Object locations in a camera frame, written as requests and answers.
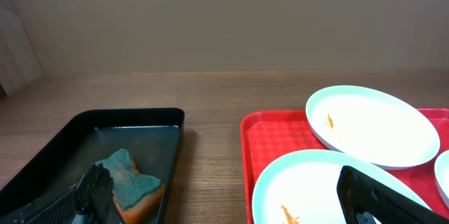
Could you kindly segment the green orange sponge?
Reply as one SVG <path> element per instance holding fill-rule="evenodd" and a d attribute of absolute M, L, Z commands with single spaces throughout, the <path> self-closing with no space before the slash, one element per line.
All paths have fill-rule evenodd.
<path fill-rule="evenodd" d="M 109 171 L 113 202 L 126 224 L 141 223 L 159 207 L 165 185 L 159 178 L 141 173 L 128 150 L 121 148 L 95 165 Z"/>

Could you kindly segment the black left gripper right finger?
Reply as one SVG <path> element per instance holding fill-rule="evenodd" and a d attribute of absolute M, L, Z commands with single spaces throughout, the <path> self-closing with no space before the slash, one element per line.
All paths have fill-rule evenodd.
<path fill-rule="evenodd" d="M 448 219 L 351 166 L 343 166 L 337 194 L 347 224 L 448 224 Z"/>

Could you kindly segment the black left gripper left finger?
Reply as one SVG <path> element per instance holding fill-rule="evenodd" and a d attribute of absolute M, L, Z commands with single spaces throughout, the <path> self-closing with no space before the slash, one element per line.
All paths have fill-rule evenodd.
<path fill-rule="evenodd" d="M 113 180 L 101 164 L 94 164 L 67 192 L 25 219 L 25 223 L 118 224 L 124 220 L 113 202 Z"/>

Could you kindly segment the white plate back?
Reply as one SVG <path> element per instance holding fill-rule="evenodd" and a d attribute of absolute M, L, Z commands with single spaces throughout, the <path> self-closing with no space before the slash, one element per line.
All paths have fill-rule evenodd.
<path fill-rule="evenodd" d="M 305 112 L 327 148 L 386 170 L 426 164 L 440 150 L 436 128 L 420 111 L 375 89 L 322 88 L 309 97 Z"/>

